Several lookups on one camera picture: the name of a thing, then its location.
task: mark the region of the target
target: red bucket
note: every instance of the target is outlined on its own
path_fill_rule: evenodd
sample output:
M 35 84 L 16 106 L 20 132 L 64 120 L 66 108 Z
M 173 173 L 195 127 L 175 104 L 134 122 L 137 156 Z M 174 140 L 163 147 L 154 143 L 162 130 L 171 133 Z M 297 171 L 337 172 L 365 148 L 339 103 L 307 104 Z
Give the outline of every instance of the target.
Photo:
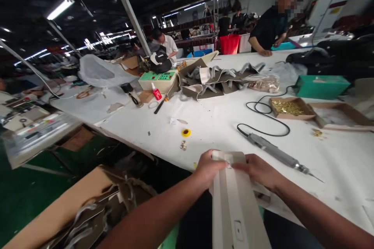
M 237 54 L 240 35 L 230 34 L 228 36 L 219 37 L 221 41 L 221 53 L 222 54 Z

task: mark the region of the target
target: black power cord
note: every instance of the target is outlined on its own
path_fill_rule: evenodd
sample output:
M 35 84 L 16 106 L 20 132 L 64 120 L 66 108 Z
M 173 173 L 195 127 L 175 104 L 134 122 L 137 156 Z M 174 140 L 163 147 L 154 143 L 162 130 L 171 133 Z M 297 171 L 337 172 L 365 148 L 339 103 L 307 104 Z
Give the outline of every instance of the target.
M 262 134 L 265 134 L 265 135 L 269 135 L 269 136 L 274 136 L 274 137 L 283 137 L 283 136 L 287 136 L 287 135 L 289 135 L 289 133 L 290 133 L 290 131 L 291 131 L 291 129 L 289 128 L 289 126 L 286 125 L 284 122 L 281 122 L 280 120 L 277 120 L 276 118 L 270 117 L 269 114 L 271 114 L 271 113 L 273 112 L 272 108 L 271 108 L 268 104 L 265 104 L 265 103 L 261 102 L 261 100 L 262 100 L 263 98 L 265 98 L 265 97 L 277 97 L 277 96 L 283 96 L 283 95 L 286 95 L 287 92 L 288 92 L 288 88 L 293 88 L 293 87 L 294 87 L 294 86 L 288 86 L 288 87 L 286 88 L 286 92 L 283 93 L 283 94 L 281 94 L 281 95 L 264 95 L 264 96 L 261 97 L 257 102 L 255 102 L 255 101 L 251 101 L 251 102 L 247 102 L 247 103 L 245 104 L 246 107 L 247 107 L 249 110 L 251 110 L 251 111 L 253 111 L 253 112 L 255 112 L 255 113 L 258 113 L 258 114 L 260 114 L 260 115 L 263 115 L 263 116 L 265 116 L 265 117 L 268 117 L 268 118 L 270 118 L 270 119 L 273 119 L 274 121 L 276 121 L 276 122 L 278 122 L 278 123 L 284 125 L 285 128 L 287 129 L 287 132 L 286 132 L 286 133 L 281 134 L 281 135 L 274 135 L 274 134 L 270 134 L 270 133 L 262 132 L 261 130 L 255 129 L 254 127 L 249 126 L 249 125 L 244 124 L 244 123 L 240 123 L 240 124 L 238 124 L 238 125 L 236 126 L 236 128 L 240 131 L 241 134 L 243 134 L 243 135 L 246 136 L 246 137 L 248 137 L 249 135 L 246 134 L 243 130 L 241 130 L 241 129 L 239 128 L 239 126 L 244 125 L 244 126 L 247 126 L 247 127 L 251 128 L 251 129 L 253 129 L 253 130 L 259 132 L 259 133 L 262 133 Z M 250 107 L 248 106 L 248 104 L 252 104 L 252 103 L 255 103 L 253 109 L 250 108 Z M 258 111 L 258 110 L 256 109 L 256 106 L 257 106 L 258 104 L 262 104 L 262 105 L 267 106 L 267 107 L 270 109 L 270 111 L 269 111 L 269 112 L 261 112 L 261 111 Z

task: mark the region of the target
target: green box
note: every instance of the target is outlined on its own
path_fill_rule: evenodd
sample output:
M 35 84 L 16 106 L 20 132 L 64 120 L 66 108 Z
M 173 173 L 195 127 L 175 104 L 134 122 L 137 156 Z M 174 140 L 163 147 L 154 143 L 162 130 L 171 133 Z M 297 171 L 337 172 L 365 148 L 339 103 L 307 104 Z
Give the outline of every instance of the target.
M 342 76 L 301 75 L 294 91 L 297 97 L 336 99 L 350 83 Z

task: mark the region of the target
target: white shirt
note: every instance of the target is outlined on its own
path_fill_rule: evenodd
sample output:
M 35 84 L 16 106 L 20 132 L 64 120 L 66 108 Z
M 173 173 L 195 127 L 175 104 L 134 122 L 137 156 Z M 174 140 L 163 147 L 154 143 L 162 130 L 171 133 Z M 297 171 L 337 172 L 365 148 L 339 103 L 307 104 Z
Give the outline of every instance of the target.
M 176 44 L 173 40 L 173 38 L 169 35 L 165 35 L 165 42 L 163 44 L 165 48 L 166 48 L 166 54 L 169 56 L 169 54 L 175 52 L 175 51 L 178 51 L 178 48 L 176 47 Z M 176 60 L 176 56 L 172 56 L 171 57 L 174 61 Z

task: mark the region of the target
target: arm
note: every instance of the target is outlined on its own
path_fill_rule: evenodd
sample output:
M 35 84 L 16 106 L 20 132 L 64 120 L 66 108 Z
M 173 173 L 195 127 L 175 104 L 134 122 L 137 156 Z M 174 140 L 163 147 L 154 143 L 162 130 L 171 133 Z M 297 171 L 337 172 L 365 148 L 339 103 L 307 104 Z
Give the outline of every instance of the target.
M 284 42 L 284 40 L 286 39 L 286 35 L 287 35 L 287 32 L 286 33 L 282 33 L 278 39 L 276 40 L 276 42 L 274 43 L 274 47 L 279 47 L 280 44 L 282 44 Z
M 132 211 L 98 249 L 157 248 L 226 165 L 225 161 L 212 160 L 212 150 L 205 152 L 190 177 Z
M 248 164 L 233 164 L 277 194 L 325 248 L 372 248 L 374 236 L 354 225 L 298 187 L 263 159 L 246 155 Z
M 171 50 L 173 52 L 171 54 L 169 54 L 168 57 L 173 57 L 176 54 L 178 54 L 178 48 L 176 47 L 176 44 L 175 44 L 174 40 L 173 40 L 173 44 L 172 44 Z
M 272 56 L 272 51 L 267 51 L 257 41 L 256 37 L 249 37 L 248 42 L 251 44 L 252 48 L 254 48 L 260 55 L 262 56 Z

